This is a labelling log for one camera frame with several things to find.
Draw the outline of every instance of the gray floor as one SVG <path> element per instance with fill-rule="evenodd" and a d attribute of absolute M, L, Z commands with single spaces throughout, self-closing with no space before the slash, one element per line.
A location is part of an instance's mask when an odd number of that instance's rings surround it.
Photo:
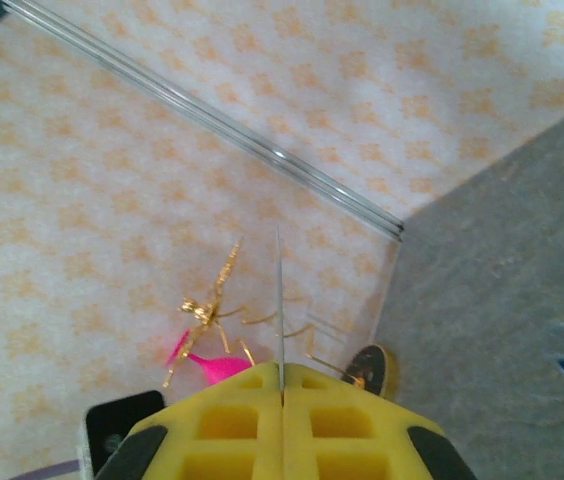
<path fill-rule="evenodd" d="M 564 479 L 564 121 L 406 222 L 378 342 L 480 480 Z"/>

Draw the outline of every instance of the black round disc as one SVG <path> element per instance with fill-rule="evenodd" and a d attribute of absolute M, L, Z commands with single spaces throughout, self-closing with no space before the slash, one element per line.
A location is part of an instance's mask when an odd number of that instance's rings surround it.
<path fill-rule="evenodd" d="M 384 396 L 389 378 L 389 355 L 379 345 L 368 345 L 351 359 L 345 369 L 348 375 L 364 379 L 364 389 L 374 395 Z M 353 384 L 348 375 L 340 379 Z"/>

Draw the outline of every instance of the gray carpet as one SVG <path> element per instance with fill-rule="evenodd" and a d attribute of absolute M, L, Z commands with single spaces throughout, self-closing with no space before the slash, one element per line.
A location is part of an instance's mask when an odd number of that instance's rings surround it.
<path fill-rule="evenodd" d="M 378 342 L 480 480 L 564 479 L 564 121 L 406 222 Z"/>

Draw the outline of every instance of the pink plastic piece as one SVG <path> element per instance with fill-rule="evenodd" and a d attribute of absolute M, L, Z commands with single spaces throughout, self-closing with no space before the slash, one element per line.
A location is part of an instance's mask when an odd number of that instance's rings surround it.
<path fill-rule="evenodd" d="M 220 383 L 222 380 L 251 367 L 251 362 L 238 357 L 220 357 L 207 360 L 206 358 L 189 354 L 189 358 L 204 369 L 209 385 Z"/>
<path fill-rule="evenodd" d="M 171 352 L 169 359 L 166 361 L 167 366 L 171 365 L 175 361 L 180 349 L 186 342 L 187 338 L 189 338 L 190 333 L 191 331 L 189 329 L 184 331 L 180 340 L 178 340 L 178 343 L 175 345 L 173 352 Z M 222 380 L 251 367 L 251 362 L 237 357 L 220 357 L 209 360 L 189 353 L 188 358 L 202 367 L 209 385 L 220 383 Z"/>

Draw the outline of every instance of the glass edge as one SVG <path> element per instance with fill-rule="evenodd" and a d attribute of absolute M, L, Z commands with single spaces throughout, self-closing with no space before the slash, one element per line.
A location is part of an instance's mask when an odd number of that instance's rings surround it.
<path fill-rule="evenodd" d="M 9 12 L 63 40 L 170 108 L 232 141 L 243 150 L 255 154 L 270 167 L 320 194 L 380 233 L 401 242 L 401 234 L 404 231 L 404 223 L 401 220 L 296 155 L 37 3 L 27 0 L 2 0 L 2 3 Z"/>

